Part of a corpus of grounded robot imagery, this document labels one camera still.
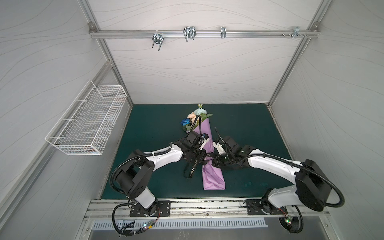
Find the wire basket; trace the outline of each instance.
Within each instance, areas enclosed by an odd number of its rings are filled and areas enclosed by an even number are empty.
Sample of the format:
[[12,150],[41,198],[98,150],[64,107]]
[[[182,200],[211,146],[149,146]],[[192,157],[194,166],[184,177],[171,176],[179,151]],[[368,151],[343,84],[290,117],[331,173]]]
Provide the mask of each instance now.
[[[67,155],[101,155],[127,99],[120,85],[91,86],[83,88],[85,98],[75,100],[45,138]],[[71,108],[76,110],[66,118]]]

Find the black mounting plate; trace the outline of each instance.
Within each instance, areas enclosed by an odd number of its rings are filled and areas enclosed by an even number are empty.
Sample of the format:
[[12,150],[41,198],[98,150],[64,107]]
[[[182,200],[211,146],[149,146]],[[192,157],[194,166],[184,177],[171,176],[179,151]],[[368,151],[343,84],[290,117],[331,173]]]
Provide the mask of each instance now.
[[[247,204],[247,214],[248,215],[265,215],[265,213],[260,208],[254,207],[254,206],[259,205],[259,202],[260,202],[260,199],[246,199],[245,200],[245,203]],[[281,207],[280,209],[283,210],[284,212],[287,212],[287,209],[285,207]],[[274,207],[271,215],[281,215],[281,214],[283,214],[283,213]]]
[[157,217],[160,211],[160,217],[169,217],[170,214],[170,201],[159,201],[157,207],[160,208],[152,216],[146,216],[144,208],[140,204],[132,205],[130,217]]

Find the purple wrapping paper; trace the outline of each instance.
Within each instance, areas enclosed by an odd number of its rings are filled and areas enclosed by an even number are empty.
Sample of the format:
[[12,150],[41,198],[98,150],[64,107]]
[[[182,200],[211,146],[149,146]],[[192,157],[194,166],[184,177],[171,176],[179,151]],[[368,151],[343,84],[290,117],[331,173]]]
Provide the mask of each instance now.
[[[195,132],[200,133],[199,126],[194,129]],[[209,136],[209,142],[203,147],[207,152],[214,152],[214,146],[212,145],[212,133],[211,126],[209,124],[209,118],[201,123],[201,132],[206,133]],[[220,168],[212,166],[212,161],[209,161],[206,165],[203,165],[203,186],[204,190],[224,190],[225,181],[223,173]]]

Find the light blue flower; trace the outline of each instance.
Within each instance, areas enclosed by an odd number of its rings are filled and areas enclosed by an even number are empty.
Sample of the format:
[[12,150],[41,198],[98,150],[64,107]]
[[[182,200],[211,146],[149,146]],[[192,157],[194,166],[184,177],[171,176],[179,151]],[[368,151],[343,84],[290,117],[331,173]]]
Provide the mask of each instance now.
[[202,113],[207,114],[207,111],[204,110],[204,109],[202,109],[202,108],[198,108],[198,109],[196,109],[196,110],[194,111],[194,114],[196,114],[196,115],[200,115],[200,114],[202,114]]
[[181,125],[185,126],[185,125],[188,125],[191,123],[191,120],[189,120],[188,118],[185,118],[181,121]]

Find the green mat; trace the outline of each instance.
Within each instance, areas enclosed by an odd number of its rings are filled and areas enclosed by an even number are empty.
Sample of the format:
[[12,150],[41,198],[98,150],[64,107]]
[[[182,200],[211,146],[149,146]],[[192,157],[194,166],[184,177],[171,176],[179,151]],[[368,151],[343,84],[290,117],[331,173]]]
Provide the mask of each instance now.
[[[287,149],[265,104],[204,104],[213,116],[209,118],[213,139],[217,127],[222,136],[231,136],[240,145],[252,145],[269,154],[290,159]],[[185,132],[180,122],[197,108],[197,104],[134,105],[124,131],[112,170],[129,154],[167,147]],[[170,163],[152,174],[149,189],[156,198],[261,197],[268,188],[292,185],[282,177],[261,169],[223,170],[225,190],[204,190],[202,166],[192,179],[183,177],[186,161]],[[107,184],[103,199],[126,198]]]

